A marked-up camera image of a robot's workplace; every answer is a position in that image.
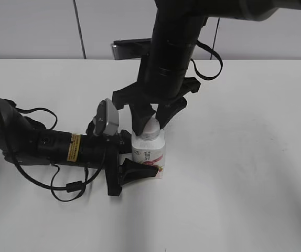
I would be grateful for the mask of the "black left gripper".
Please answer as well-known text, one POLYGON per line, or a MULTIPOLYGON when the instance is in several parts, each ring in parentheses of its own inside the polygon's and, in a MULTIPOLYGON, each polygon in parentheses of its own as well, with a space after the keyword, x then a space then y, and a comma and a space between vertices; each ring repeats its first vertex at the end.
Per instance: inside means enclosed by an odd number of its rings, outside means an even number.
POLYGON ((98 126, 90 122, 86 130, 90 141, 90 157, 94 160, 87 160, 84 166, 83 188, 93 182, 101 171, 105 173, 107 194, 109 196, 120 196, 122 186, 141 179, 155 177, 158 168, 151 165, 140 164, 125 159, 120 165, 119 155, 131 153, 132 135, 121 130, 113 135, 97 134, 98 126))

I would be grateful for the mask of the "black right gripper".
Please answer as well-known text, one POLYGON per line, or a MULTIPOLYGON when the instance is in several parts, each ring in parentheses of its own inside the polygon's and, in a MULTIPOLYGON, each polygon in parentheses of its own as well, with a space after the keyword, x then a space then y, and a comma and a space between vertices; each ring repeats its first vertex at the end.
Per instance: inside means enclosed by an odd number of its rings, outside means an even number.
POLYGON ((141 84, 135 82, 114 91, 112 102, 118 110, 129 104, 133 132, 136 136, 140 136, 147 122, 156 112, 151 104, 159 104, 155 118, 159 122, 160 129, 164 129, 170 120, 187 106, 184 96, 189 92, 197 93, 200 86, 200 81, 195 77, 185 77, 179 93, 173 98, 165 98, 147 94, 141 84))

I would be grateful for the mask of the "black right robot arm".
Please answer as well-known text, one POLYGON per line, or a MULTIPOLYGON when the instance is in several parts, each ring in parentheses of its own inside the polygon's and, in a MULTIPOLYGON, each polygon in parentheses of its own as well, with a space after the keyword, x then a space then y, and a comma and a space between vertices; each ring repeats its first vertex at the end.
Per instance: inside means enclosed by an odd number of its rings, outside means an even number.
POLYGON ((161 128, 187 105, 185 95, 199 90, 207 76, 187 77, 195 47, 215 51, 199 41, 209 17, 261 22, 278 9, 301 10, 301 1, 156 1, 151 38, 116 40, 115 60, 140 59, 137 81, 113 92, 117 109, 130 107, 132 129, 141 135, 150 118, 161 128))

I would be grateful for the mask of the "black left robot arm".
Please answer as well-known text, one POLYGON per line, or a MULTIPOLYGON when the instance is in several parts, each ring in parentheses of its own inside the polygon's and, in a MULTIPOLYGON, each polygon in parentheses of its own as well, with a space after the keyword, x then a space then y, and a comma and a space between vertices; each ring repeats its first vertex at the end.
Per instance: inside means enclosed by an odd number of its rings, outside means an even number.
POLYGON ((96 116, 89 123, 85 135, 47 129, 41 122, 27 116, 32 110, 22 110, 7 99, 0 99, 0 150, 9 163, 20 166, 59 165, 83 167, 88 173, 95 169, 92 177, 68 183, 63 187, 46 185, 31 178, 23 169, 21 174, 32 183, 52 192, 84 192, 100 171, 105 172, 109 196, 119 196, 122 186, 143 178, 155 177, 158 168, 140 164, 120 156, 131 153, 131 134, 117 132, 114 123, 119 113, 110 99, 102 100, 96 116))

